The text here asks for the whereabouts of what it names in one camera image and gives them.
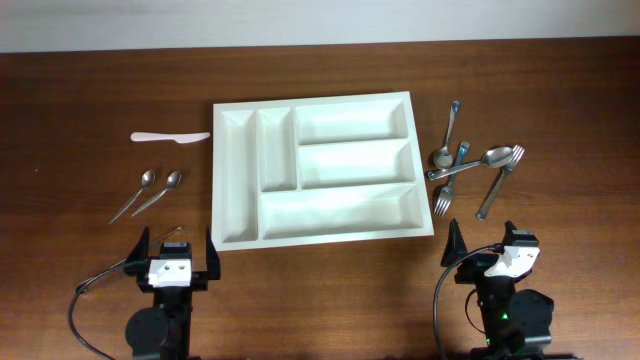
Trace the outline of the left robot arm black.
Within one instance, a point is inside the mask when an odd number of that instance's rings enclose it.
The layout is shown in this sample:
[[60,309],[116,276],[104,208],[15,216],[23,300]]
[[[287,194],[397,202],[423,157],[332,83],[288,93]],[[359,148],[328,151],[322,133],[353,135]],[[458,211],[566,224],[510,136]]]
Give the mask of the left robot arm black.
[[206,231],[206,269],[192,269],[192,245],[165,242],[159,254],[149,254],[150,229],[145,228],[126,258],[125,273],[136,278],[143,293],[153,295],[153,305],[134,313],[125,338],[134,359],[190,359],[192,297],[208,290],[221,278],[220,258]]

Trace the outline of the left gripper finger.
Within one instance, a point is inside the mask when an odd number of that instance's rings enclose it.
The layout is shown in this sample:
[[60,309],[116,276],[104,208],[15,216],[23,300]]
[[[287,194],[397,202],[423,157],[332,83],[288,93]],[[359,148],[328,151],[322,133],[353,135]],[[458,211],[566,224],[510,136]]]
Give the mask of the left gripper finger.
[[144,261],[147,259],[149,251],[150,228],[146,226],[132,251],[126,258],[128,263]]
[[221,279],[221,263],[211,236],[211,229],[206,228],[206,267],[209,280]]

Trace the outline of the metal fork with blue sheen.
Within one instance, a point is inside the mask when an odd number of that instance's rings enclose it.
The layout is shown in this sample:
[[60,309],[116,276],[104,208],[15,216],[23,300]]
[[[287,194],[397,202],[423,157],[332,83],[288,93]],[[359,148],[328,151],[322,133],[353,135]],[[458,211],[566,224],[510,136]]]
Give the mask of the metal fork with blue sheen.
[[[470,148],[470,144],[468,142],[463,141],[460,143],[458,153],[454,162],[455,166],[462,164],[462,161],[464,160],[466,154],[468,153],[469,148]],[[450,175],[449,181],[447,182],[447,184],[440,189],[438,198],[434,206],[435,215],[443,216],[448,210],[449,206],[451,205],[451,202],[454,197],[453,187],[454,187],[456,177],[457,177],[456,174]]]

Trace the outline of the metal tablespoon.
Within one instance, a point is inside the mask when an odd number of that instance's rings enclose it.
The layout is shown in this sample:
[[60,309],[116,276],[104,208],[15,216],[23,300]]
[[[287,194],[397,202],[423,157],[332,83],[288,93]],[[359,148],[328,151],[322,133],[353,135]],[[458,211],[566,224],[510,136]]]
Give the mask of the metal tablespoon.
[[448,146],[460,107],[461,103],[458,100],[453,100],[451,102],[447,132],[444,137],[443,144],[433,154],[433,163],[438,169],[448,169],[453,163],[453,157],[449,152]]

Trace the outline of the metal tablespoon crosswise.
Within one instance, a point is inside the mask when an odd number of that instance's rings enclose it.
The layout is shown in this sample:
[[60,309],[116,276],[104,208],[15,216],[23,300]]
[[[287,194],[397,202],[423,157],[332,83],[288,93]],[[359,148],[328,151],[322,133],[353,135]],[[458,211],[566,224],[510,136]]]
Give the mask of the metal tablespoon crosswise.
[[468,170],[476,166],[486,166],[488,168],[499,168],[506,165],[514,155],[514,150],[511,147],[499,147],[488,150],[480,160],[453,166],[449,169],[432,171],[427,173],[429,180],[436,180],[444,178],[459,172]]

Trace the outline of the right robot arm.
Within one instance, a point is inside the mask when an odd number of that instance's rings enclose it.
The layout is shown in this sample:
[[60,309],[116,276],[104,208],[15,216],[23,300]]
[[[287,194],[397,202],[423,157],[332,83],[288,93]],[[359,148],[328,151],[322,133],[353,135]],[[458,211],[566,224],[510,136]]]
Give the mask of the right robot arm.
[[547,359],[552,342],[552,298],[532,289],[518,291],[516,284],[532,273],[540,254],[533,232],[519,230],[508,221],[501,242],[468,250],[457,220],[449,234],[440,266],[444,268],[433,296],[433,330],[439,357],[447,353],[439,329],[439,298],[449,274],[457,284],[471,284],[477,296],[486,345],[473,348],[468,359]]

